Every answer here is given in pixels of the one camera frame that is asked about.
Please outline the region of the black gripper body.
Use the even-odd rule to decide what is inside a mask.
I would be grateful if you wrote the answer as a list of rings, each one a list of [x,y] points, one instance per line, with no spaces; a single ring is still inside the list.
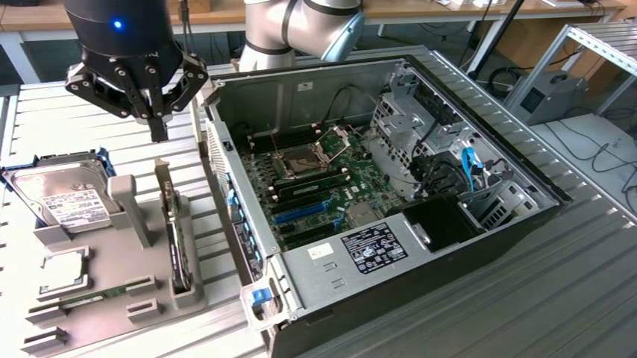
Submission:
[[[135,71],[150,63],[174,71],[182,64],[165,1],[66,1],[64,9],[90,69],[105,71],[122,62]]]

